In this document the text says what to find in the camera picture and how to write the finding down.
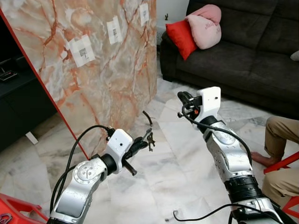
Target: bare foot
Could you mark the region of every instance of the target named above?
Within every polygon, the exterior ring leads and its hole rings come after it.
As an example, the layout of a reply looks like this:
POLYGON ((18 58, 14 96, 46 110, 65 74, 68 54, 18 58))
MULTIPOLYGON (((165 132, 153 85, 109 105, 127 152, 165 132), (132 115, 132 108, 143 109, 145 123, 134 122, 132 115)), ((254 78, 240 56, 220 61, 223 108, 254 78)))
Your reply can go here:
POLYGON ((262 156, 258 152, 251 152, 251 157, 252 157, 252 160, 263 164, 265 167, 272 166, 273 164, 280 161, 280 159, 275 159, 272 157, 268 158, 268 157, 262 156))

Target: red plastic chair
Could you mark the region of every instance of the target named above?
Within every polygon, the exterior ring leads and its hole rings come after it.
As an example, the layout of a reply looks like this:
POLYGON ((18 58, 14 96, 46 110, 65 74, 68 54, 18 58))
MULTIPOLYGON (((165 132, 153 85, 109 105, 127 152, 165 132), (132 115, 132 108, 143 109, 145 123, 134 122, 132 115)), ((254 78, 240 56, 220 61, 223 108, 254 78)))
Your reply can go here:
MULTIPOLYGON (((266 168, 263 170, 263 173, 266 174, 271 171, 279 170, 280 168, 289 168, 287 165, 291 164, 292 162, 295 162, 299 160, 299 152, 296 152, 295 154, 285 158, 284 160, 266 168)), ((291 207, 299 204, 299 196, 291 197, 289 202, 283 207, 282 211, 285 213, 294 216, 296 218, 299 218, 299 212, 290 210, 291 207)))
POLYGON ((9 224, 45 224, 48 218, 40 212, 41 206, 31 204, 4 194, 0 194, 0 223, 9 224), (40 222, 28 218, 20 213, 20 211, 35 211, 45 222, 40 222))

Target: red pillow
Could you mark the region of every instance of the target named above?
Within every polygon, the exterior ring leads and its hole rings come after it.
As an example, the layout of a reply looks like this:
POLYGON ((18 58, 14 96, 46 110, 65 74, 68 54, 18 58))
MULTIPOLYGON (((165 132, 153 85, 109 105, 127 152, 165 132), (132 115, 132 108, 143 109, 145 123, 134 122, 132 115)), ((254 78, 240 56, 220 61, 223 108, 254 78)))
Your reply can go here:
POLYGON ((190 25, 187 21, 183 20, 173 24, 167 24, 166 32, 169 38, 178 47, 184 60, 197 49, 196 43, 192 37, 190 25))

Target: robotic arm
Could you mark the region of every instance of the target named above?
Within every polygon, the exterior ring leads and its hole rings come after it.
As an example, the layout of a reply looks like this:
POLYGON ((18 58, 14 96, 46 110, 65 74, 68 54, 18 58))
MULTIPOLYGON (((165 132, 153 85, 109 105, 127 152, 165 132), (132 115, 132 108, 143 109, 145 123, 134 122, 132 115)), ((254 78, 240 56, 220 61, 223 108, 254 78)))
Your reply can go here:
MULTIPOLYGON (((258 187, 248 155, 241 149, 236 135, 223 121, 218 121, 217 112, 221 102, 219 87, 199 90, 197 97, 188 92, 179 92, 183 102, 179 117, 186 117, 203 133, 209 152, 212 154, 231 203, 249 206, 272 215, 281 223, 271 201, 258 187)), ((276 224, 277 222, 250 208, 232 207, 232 215, 242 224, 276 224)))
POLYGON ((94 191, 108 175, 118 174, 123 167, 132 175, 137 174, 127 159, 148 146, 148 143, 143 141, 148 136, 152 136, 151 128, 143 138, 138 137, 134 141, 125 131, 116 129, 108 138, 103 156, 95 155, 91 160, 81 162, 75 167, 71 183, 54 206, 47 224, 82 224, 94 191))

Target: person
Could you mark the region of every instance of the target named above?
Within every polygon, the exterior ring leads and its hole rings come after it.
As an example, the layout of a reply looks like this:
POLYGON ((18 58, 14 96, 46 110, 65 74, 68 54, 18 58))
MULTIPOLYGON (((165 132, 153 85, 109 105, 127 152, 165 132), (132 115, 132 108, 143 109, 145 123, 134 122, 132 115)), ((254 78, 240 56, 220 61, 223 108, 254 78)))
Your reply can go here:
MULTIPOLYGON (((265 151, 269 157, 252 152, 252 160, 269 167, 279 161, 285 153, 286 141, 299 144, 299 120, 278 116, 268 118, 265 131, 265 151)), ((288 168, 266 173, 262 192, 281 207, 291 196, 299 196, 299 169, 288 168)))

